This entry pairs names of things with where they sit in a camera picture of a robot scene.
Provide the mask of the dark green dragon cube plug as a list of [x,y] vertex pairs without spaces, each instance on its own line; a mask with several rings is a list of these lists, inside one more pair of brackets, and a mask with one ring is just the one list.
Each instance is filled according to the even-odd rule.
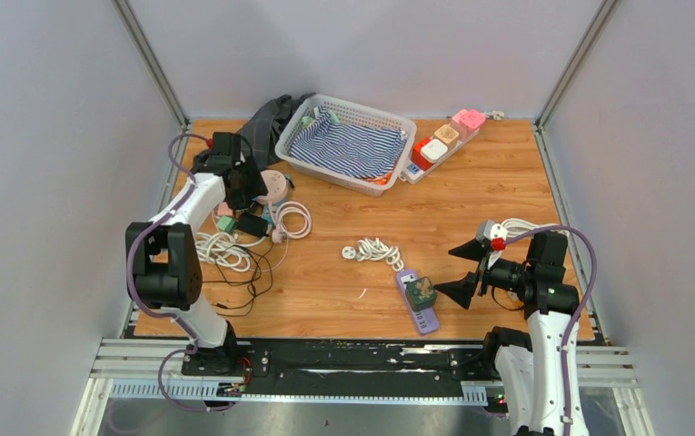
[[405,298],[414,312],[432,308],[437,292],[429,277],[420,277],[405,284]]

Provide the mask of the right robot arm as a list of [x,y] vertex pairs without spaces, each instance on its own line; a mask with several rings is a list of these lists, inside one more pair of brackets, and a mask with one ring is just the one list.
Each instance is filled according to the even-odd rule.
[[525,332],[495,327],[480,354],[486,375],[501,380],[513,435],[587,435],[577,376],[577,344],[582,310],[591,291],[564,283],[570,235],[589,240],[566,225],[546,225],[505,237],[494,223],[450,249],[452,256],[478,268],[435,289],[462,308],[490,289],[514,292],[521,301]]

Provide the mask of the purple power strip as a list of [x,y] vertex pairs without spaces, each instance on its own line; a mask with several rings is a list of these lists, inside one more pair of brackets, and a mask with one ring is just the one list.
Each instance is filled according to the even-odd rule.
[[414,269],[405,269],[396,273],[395,281],[401,295],[402,301],[406,306],[407,312],[410,314],[412,323],[420,336],[429,335],[437,332],[440,328],[440,322],[432,307],[416,312],[406,297],[406,285],[418,278],[417,272]]

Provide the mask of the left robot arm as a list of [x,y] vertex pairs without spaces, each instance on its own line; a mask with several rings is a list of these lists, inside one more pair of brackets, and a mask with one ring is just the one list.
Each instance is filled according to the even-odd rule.
[[233,326],[201,295],[195,234],[220,203],[244,212],[268,188],[242,135],[215,132],[205,142],[207,153],[192,168],[172,160],[186,176],[182,191],[150,220],[126,228],[126,284],[143,313],[187,334],[186,356],[228,375],[238,368],[240,351]]

